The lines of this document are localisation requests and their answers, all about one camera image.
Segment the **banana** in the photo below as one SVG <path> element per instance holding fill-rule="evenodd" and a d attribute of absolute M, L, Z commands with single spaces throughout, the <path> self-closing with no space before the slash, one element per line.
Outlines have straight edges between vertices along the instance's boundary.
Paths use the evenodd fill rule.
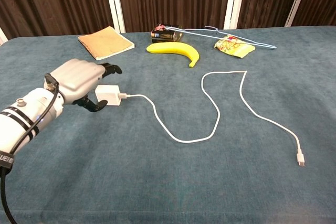
<path fill-rule="evenodd" d="M 179 54 L 187 56 L 191 62 L 190 68 L 193 68 L 199 60 L 199 54 L 192 46 L 182 42 L 159 42 L 147 47 L 147 51 L 153 54 Z"/>

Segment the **snack bag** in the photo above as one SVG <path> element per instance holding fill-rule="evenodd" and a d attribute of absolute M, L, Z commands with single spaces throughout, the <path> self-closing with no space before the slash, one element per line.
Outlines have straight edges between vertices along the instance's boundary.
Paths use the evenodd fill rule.
<path fill-rule="evenodd" d="M 227 35 L 224 39 L 217 41 L 215 48 L 218 48 L 228 55 L 233 55 L 239 58 L 245 57 L 249 52 L 256 49 L 254 46 L 245 44 L 242 40 L 231 35 Z"/>

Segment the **wire hanger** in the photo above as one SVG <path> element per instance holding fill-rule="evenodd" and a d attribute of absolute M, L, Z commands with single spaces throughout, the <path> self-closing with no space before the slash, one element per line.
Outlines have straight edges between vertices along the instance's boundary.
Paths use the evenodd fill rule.
<path fill-rule="evenodd" d="M 205 27 L 208 27 L 208 28 L 181 29 L 181 28 L 177 28 L 177 27 L 165 26 L 165 29 L 172 30 L 172 31 L 180 31 L 180 32 L 186 33 L 186 34 L 193 34 L 193 35 L 198 35 L 198 36 L 203 36 L 203 37 L 208 37 L 208 38 L 223 39 L 223 40 L 231 41 L 230 39 L 225 39 L 225 38 L 220 38 L 220 37 L 215 37 L 215 36 L 210 36 L 210 35 L 205 35 L 205 34 L 197 34 L 197 33 L 190 32 L 190 31 L 216 31 L 220 34 L 229 35 L 229 36 L 233 36 L 233 37 L 236 37 L 236 38 L 239 38 L 239 39 L 249 41 L 249 42 L 243 41 L 242 43 L 244 43 L 244 44 L 249 44 L 249 45 L 258 46 L 258 47 L 266 47 L 266 48 L 269 48 L 269 49 L 276 49 L 277 48 L 276 46 L 273 46 L 273 45 L 256 42 L 256 41 L 253 41 L 253 40 L 250 40 L 250 39 L 246 39 L 246 38 L 243 38 L 243 37 L 239 37 L 239 36 L 236 36 L 236 35 L 225 33 L 223 31 L 219 31 L 218 28 L 213 27 L 213 26 L 205 26 Z"/>

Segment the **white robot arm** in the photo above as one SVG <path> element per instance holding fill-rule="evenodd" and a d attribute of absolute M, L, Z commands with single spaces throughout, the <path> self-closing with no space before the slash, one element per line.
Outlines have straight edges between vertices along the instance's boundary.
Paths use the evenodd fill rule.
<path fill-rule="evenodd" d="M 10 169 L 13 155 L 57 118 L 64 105 L 77 104 L 91 112 L 103 109 L 107 101 L 94 104 L 89 100 L 88 93 L 102 78 L 115 72 L 122 71 L 118 66 L 108 63 L 97 65 L 72 59 L 46 74 L 44 88 L 31 91 L 0 112 L 3 129 L 0 131 L 0 166 Z"/>

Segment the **notebook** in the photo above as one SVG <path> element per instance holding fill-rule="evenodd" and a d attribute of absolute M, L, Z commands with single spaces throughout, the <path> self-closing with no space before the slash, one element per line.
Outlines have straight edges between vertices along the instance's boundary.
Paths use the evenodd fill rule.
<path fill-rule="evenodd" d="M 134 48 L 133 42 L 118 34 L 111 26 L 90 35 L 79 36 L 78 40 L 96 60 Z"/>

